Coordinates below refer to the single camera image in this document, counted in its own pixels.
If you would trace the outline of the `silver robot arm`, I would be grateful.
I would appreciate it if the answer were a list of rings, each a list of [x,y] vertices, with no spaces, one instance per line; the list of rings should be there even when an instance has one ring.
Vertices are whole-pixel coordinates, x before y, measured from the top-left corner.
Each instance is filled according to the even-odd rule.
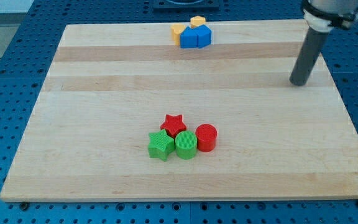
[[[358,0],[302,0],[301,8],[309,27],[321,33],[349,30],[358,20]]]

